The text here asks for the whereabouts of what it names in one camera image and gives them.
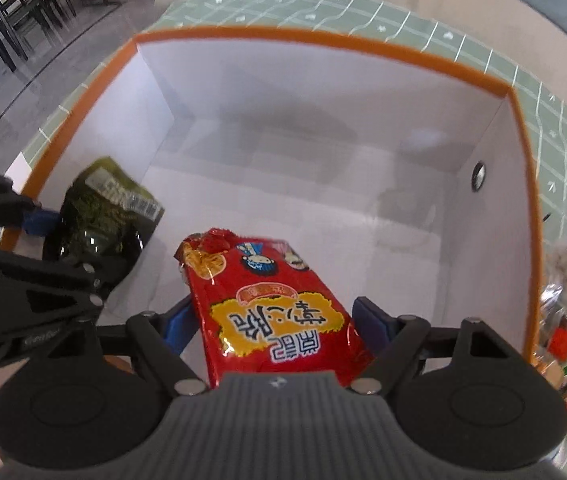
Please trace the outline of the dark green seaweed packet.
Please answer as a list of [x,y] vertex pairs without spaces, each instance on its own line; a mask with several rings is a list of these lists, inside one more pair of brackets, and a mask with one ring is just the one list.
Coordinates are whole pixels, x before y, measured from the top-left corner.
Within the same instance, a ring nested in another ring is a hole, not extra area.
[[111,157],[95,160],[67,189],[59,217],[44,238],[42,258],[91,266],[105,298],[134,269],[164,207]]

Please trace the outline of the red spicy strips packet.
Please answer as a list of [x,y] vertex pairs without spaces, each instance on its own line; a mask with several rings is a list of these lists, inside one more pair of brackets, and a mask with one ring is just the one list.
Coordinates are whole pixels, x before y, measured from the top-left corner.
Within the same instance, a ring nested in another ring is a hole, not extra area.
[[348,385],[371,362],[349,312],[285,240],[210,229],[175,257],[212,386],[228,373],[312,372]]

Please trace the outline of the clear packet red label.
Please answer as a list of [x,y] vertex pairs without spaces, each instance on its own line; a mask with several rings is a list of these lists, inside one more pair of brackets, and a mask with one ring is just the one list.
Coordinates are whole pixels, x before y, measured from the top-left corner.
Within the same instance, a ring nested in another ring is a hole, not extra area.
[[533,367],[557,390],[567,388],[567,311],[548,313],[539,329]]

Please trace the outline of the orange cardboard box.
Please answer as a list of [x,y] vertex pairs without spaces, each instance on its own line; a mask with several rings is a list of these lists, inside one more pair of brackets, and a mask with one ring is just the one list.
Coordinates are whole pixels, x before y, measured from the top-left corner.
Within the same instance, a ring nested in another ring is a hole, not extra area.
[[16,186],[59,208],[103,156],[165,209],[106,322],[176,304],[178,245],[224,228],[286,240],[344,306],[481,318],[533,353],[535,160],[517,94],[493,76],[335,32],[142,32],[63,104]]

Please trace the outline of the green checkered tablecloth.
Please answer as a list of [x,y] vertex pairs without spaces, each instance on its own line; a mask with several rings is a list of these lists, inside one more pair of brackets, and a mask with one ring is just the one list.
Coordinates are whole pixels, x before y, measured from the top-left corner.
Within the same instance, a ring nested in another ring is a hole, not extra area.
[[26,191],[62,203],[112,157],[164,216],[108,300],[210,286],[210,390],[174,396],[124,456],[75,479],[558,479],[550,452],[455,465],[516,438],[543,274],[541,138],[506,81],[369,35],[368,0],[189,0],[50,117]]

